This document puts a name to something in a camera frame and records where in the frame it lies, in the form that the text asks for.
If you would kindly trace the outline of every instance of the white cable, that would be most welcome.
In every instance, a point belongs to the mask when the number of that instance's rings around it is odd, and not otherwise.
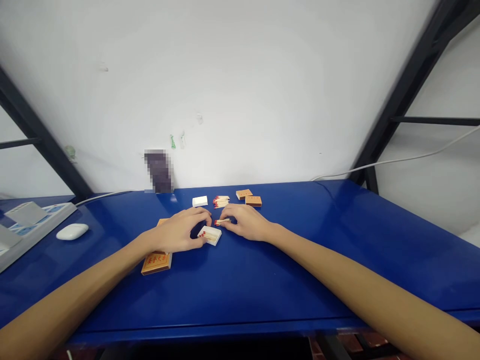
[[[129,193],[129,192],[132,192],[132,191],[135,191],[135,190],[122,190],[122,191],[109,192],[108,194],[103,194],[103,195],[100,195],[100,196],[95,196],[95,197],[89,198],[87,200],[80,201],[79,203],[75,204],[75,206],[78,208],[80,205],[88,203],[92,200],[104,198],[104,197],[107,197],[107,196],[110,196],[110,195]]]
[[[365,165],[365,166],[360,166],[360,167],[357,167],[357,168],[354,168],[352,170],[349,170],[349,171],[346,171],[346,172],[342,172],[340,174],[336,174],[336,175],[322,175],[322,176],[317,176],[317,177],[314,177],[312,180],[310,181],[315,181],[317,179],[322,179],[322,178],[331,178],[331,177],[336,177],[336,176],[340,176],[340,175],[346,175],[346,174],[350,174],[350,173],[353,173],[354,171],[357,171],[357,170],[362,170],[362,169],[366,169],[366,168],[370,168],[372,166],[375,166],[375,165],[382,165],[382,164],[389,164],[389,163],[398,163],[398,162],[401,162],[401,161],[407,161],[407,160],[415,160],[415,159],[420,159],[420,158],[426,158],[427,156],[431,156],[431,155],[435,155],[435,154],[438,154],[440,152],[442,152],[443,150],[445,150],[446,148],[449,148],[450,146],[452,146],[453,144],[455,144],[456,142],[459,142],[460,140],[462,140],[463,138],[466,138],[468,135],[470,134],[473,134],[474,132],[476,132],[477,130],[480,130],[480,125],[473,128],[472,130],[464,133],[462,136],[459,136],[457,137],[455,140],[452,140],[450,141],[448,144],[446,144],[445,146],[441,147],[440,149],[438,149],[437,151],[434,151],[434,152],[429,152],[429,153],[426,153],[426,154],[423,154],[423,155],[419,155],[419,156],[414,156],[414,157],[406,157],[406,158],[401,158],[401,159],[396,159],[396,160],[386,160],[386,161],[380,161],[380,162],[375,162],[373,164],[369,164],[369,165]]]

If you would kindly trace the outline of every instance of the hand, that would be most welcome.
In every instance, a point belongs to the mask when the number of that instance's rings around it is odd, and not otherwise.
[[[154,227],[137,238],[147,246],[148,252],[163,251],[177,253],[201,248],[206,238],[190,238],[190,232],[199,222],[206,220],[206,225],[212,225],[212,214],[203,207],[191,207],[176,213],[161,225]]]
[[[237,224],[224,221],[220,223],[220,226],[248,240],[267,241],[274,227],[273,223],[250,205],[229,204],[225,206],[220,220],[229,216],[235,217]]]

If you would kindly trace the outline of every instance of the forearm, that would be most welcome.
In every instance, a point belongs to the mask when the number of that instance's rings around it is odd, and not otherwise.
[[[267,241],[297,261],[358,317],[414,359],[478,357],[478,333],[356,261],[280,225],[274,225]]]
[[[74,277],[0,329],[0,359],[46,359],[149,252],[139,239]]]

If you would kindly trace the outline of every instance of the pixelated object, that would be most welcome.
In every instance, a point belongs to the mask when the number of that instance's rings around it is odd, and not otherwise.
[[[173,170],[170,156],[165,150],[145,150],[145,163],[150,173],[153,191],[157,194],[173,193]]]

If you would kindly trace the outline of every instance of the bundle of matches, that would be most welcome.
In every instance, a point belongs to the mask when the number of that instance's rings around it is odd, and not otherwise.
[[[229,218],[226,218],[226,219],[223,219],[223,220],[215,220],[215,226],[220,226],[221,223],[223,222],[228,222],[228,223],[231,223],[232,220],[230,220]]]
[[[217,237],[215,235],[209,234],[206,231],[202,232],[198,237],[199,238],[205,238],[207,240],[210,240],[213,243],[215,243],[217,241]]]
[[[230,203],[230,196],[217,196],[213,199],[214,209],[224,208]]]

